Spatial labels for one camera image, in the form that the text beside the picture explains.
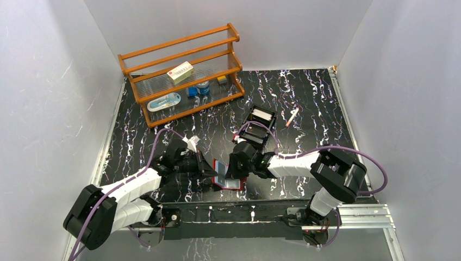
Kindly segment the red card holder wallet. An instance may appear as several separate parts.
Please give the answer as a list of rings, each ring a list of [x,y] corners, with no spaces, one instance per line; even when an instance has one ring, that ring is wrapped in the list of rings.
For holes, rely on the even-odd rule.
[[[228,171],[228,165],[214,159],[213,160],[213,169],[217,173],[216,176],[212,177],[211,181],[214,185],[217,185],[222,190],[233,190],[233,191],[243,191],[244,189],[244,179],[230,179],[226,178],[226,173]]]

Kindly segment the black plastic card tray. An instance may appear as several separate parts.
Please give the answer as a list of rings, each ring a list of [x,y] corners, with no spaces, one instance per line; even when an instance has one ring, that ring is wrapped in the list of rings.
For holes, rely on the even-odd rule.
[[[264,121],[261,118],[253,116],[251,112],[254,108],[270,113],[272,115],[271,121]],[[237,143],[238,140],[245,140],[257,150],[262,150],[267,143],[276,118],[277,113],[274,110],[256,104],[252,105],[241,128],[234,136],[234,142]]]

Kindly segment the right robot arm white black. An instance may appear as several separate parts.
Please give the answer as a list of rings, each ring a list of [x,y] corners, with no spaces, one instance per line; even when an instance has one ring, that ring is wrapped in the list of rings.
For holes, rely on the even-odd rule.
[[[304,154],[262,153],[249,142],[238,143],[229,155],[225,181],[242,180],[254,174],[262,179],[282,177],[314,178],[322,186],[309,200],[304,216],[313,225],[322,224],[342,203],[353,203],[367,168],[339,146],[319,147]]]

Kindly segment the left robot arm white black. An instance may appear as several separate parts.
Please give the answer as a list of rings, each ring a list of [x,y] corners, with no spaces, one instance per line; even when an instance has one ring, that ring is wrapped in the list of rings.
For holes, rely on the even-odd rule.
[[[163,205],[150,193],[174,181],[217,176],[194,141],[174,139],[150,164],[115,183],[83,188],[63,222],[63,228],[87,249],[95,250],[121,228],[136,223],[163,225]]]

